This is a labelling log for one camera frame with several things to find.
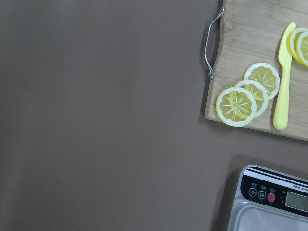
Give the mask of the digital kitchen scale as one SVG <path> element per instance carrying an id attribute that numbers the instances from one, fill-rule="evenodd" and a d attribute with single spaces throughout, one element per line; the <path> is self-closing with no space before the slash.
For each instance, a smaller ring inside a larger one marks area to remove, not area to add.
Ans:
<path id="1" fill-rule="evenodd" d="M 306 231 L 308 181 L 258 165 L 245 166 L 236 187 L 229 231 Z"/>

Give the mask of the lemon slice top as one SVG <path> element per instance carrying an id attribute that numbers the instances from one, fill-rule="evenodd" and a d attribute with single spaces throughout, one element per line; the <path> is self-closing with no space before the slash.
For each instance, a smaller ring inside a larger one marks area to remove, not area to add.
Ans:
<path id="1" fill-rule="evenodd" d="M 248 125 L 257 113 L 253 95 L 246 89 L 230 87 L 216 99 L 216 113 L 219 119 L 232 127 Z"/>

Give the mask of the lemon slice middle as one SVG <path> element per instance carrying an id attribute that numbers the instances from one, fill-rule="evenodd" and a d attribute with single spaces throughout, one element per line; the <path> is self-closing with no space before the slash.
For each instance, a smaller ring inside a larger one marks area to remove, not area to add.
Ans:
<path id="1" fill-rule="evenodd" d="M 249 79 L 242 80 L 234 86 L 244 88 L 253 95 L 257 107 L 255 118 L 258 118 L 265 112 L 269 103 L 269 97 L 266 89 L 260 83 Z"/>

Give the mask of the lemon slice lower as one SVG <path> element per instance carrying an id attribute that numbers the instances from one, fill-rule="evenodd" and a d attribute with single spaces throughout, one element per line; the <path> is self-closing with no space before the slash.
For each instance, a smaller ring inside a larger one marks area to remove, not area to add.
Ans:
<path id="1" fill-rule="evenodd" d="M 260 83 L 266 90 L 269 99 L 273 99 L 279 91 L 280 76 L 278 71 L 268 63 L 255 63 L 243 75 L 243 80 Z"/>

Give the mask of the yellow plastic knife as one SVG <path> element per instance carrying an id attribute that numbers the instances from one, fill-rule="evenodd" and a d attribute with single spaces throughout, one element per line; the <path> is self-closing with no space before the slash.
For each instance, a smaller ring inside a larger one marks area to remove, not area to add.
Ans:
<path id="1" fill-rule="evenodd" d="M 290 22 L 286 27 L 280 42 L 278 60 L 282 68 L 280 88 L 276 100 L 273 116 L 273 126 L 279 130 L 285 130 L 289 118 L 289 87 L 292 65 L 292 55 L 288 49 L 288 37 L 296 29 L 296 24 Z"/>

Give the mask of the bamboo cutting board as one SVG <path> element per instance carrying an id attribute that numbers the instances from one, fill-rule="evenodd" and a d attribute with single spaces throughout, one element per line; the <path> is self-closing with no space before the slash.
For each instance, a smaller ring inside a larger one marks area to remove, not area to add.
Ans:
<path id="1" fill-rule="evenodd" d="M 280 71 L 278 50 L 281 37 L 290 22 L 298 27 L 308 25 L 308 3 L 305 0 L 226 0 L 220 21 L 218 56 L 214 78 L 209 83 L 205 118 L 218 121 L 216 99 L 225 89 L 239 82 L 245 71 L 258 62 Z M 273 127 L 276 101 L 270 100 L 266 111 L 248 124 L 248 128 L 300 140 L 308 138 L 308 69 L 292 62 L 287 128 Z"/>

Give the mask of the lemon slice front pair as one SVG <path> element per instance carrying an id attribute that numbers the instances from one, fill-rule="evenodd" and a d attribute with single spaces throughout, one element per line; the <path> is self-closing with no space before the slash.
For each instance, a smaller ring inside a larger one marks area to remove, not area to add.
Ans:
<path id="1" fill-rule="evenodd" d="M 308 31 L 302 32 L 296 39 L 295 50 L 304 66 L 308 66 Z"/>

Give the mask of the lemon slice under pair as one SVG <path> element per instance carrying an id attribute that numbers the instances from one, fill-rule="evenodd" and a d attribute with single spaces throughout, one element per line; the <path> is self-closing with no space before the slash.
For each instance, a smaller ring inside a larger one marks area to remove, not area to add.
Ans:
<path id="1" fill-rule="evenodd" d="M 297 37 L 304 31 L 308 30 L 307 28 L 305 27 L 299 27 L 299 28 L 296 28 L 288 37 L 288 48 L 289 48 L 289 51 L 292 55 L 292 57 L 300 64 L 301 61 L 299 60 L 298 56 L 297 56 L 297 53 L 296 53 L 296 50 L 295 50 L 295 43 L 296 43 L 296 39 Z"/>

